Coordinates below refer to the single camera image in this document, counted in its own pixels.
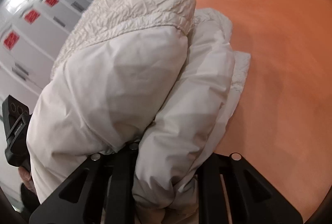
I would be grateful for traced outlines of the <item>person's left hand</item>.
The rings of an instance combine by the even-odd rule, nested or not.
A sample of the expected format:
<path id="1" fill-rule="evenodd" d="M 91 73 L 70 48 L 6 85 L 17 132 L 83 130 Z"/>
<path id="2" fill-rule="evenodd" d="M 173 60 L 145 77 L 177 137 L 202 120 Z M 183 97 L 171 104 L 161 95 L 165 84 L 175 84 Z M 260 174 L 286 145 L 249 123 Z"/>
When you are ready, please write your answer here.
<path id="1" fill-rule="evenodd" d="M 32 193 L 36 194 L 36 189 L 33 183 L 33 179 L 32 176 L 30 174 L 30 172 L 28 172 L 26 170 L 26 168 L 20 166 L 18 168 L 18 174 L 20 175 L 20 178 L 22 180 L 22 183 L 24 184 L 24 186 L 31 191 Z"/>

